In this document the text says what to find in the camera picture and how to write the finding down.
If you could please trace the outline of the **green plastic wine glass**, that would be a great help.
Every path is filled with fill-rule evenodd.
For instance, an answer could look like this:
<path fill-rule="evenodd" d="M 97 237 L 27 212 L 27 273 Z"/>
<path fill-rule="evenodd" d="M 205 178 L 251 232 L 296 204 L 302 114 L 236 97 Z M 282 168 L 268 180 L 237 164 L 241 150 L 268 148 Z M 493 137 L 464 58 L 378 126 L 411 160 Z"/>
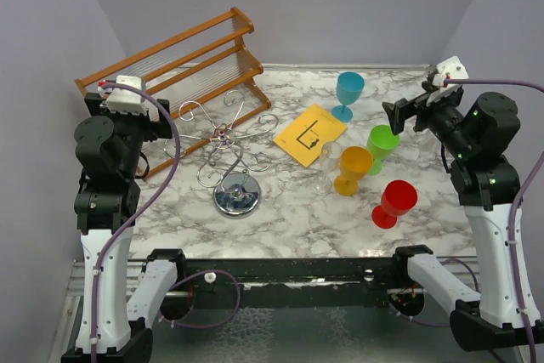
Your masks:
<path fill-rule="evenodd" d="M 390 156 L 400 143 L 400 136 L 392 133 L 387 124 L 376 125 L 369 133 L 366 149 L 373 157 L 373 164 L 368 172 L 370 176 L 378 175 L 383 169 L 383 160 Z"/>

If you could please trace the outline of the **orange plastic wine glass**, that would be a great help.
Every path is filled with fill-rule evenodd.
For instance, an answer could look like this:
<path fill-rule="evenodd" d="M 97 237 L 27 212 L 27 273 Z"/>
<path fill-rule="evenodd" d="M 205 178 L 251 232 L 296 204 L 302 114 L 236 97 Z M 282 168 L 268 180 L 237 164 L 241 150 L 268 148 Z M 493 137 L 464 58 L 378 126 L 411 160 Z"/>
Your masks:
<path fill-rule="evenodd" d="M 373 166 L 373 156 L 364 147 L 350 146 L 340 157 L 340 174 L 335 178 L 334 189 L 342 196 L 353 196 L 359 190 L 359 181 Z"/>

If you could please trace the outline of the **clear wine glass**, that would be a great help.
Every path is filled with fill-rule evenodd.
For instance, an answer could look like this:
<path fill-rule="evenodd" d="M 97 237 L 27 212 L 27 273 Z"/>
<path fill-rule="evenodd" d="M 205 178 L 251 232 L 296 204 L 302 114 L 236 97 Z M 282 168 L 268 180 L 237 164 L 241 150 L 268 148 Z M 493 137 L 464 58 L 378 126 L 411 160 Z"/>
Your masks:
<path fill-rule="evenodd" d="M 343 149 L 338 142 L 330 141 L 322 146 L 319 157 L 320 174 L 312 184 L 317 195 L 326 195 L 331 191 L 330 174 L 337 169 L 342 153 Z"/>

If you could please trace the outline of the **chrome wine glass rack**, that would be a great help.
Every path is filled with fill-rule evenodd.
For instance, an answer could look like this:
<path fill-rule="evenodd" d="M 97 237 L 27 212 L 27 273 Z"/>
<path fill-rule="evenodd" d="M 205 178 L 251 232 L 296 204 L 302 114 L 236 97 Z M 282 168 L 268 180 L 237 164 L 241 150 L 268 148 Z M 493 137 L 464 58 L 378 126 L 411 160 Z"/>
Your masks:
<path fill-rule="evenodd" d="M 211 150 L 206 153 L 205 161 L 195 171 L 196 181 L 212 192 L 213 205 L 222 216 L 231 219 L 247 218 L 257 211 L 262 201 L 262 189 L 253 174 L 267 171 L 272 165 L 272 159 L 262 150 L 252 152 L 245 149 L 243 142 L 270 135 L 277 128 L 279 118 L 273 113 L 263 113 L 257 119 L 257 132 L 240 133 L 235 130 L 235 123 L 241 119 L 245 105 L 243 92 L 227 92 L 223 104 L 227 108 L 235 107 L 235 115 L 229 120 L 217 122 L 203 103 L 184 101 L 178 108 L 178 119 L 193 122 L 195 111 L 199 111 L 212 129 L 199 136 L 180 133 L 178 138 L 210 145 Z"/>

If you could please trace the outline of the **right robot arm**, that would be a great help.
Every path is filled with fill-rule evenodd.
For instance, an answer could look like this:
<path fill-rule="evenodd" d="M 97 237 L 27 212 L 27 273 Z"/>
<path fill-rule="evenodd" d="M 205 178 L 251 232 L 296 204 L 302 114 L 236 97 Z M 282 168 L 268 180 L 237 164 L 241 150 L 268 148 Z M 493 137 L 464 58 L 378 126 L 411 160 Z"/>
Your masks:
<path fill-rule="evenodd" d="M 459 106 L 463 80 L 445 80 L 457 90 L 436 101 L 439 87 L 422 83 L 414 99 L 384 102 L 393 133 L 415 118 L 415 131 L 430 130 L 453 160 L 449 175 L 473 232 L 479 263 L 479 291 L 457 279 L 424 245 L 396 249 L 390 276 L 401 287 L 416 283 L 449 316 L 451 333 L 467 352 L 534 348 L 543 341 L 543 319 L 524 267 L 521 181 L 504 152 L 520 129 L 516 103 L 497 92 L 478 96 L 467 114 Z"/>

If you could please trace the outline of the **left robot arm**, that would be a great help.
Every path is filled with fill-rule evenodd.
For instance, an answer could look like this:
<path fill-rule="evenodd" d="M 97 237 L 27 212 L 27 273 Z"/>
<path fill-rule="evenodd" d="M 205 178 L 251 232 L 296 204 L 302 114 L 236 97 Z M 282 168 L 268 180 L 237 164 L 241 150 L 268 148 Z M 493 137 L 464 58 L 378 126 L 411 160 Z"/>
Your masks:
<path fill-rule="evenodd" d="M 89 93 L 90 112 L 74 132 L 75 154 L 82 165 L 74 202 L 84 254 L 82 319 L 74 346 L 63 362 L 147 362 L 153 346 L 152 325 L 169 290 L 187 282 L 180 250 L 155 250 L 144 262 L 144 278 L 128 294 L 128 253 L 139 205 L 137 167 L 148 141 L 176 139 L 170 104 L 151 99 L 159 119 L 150 119 L 143 100 L 121 113 L 108 99 Z"/>

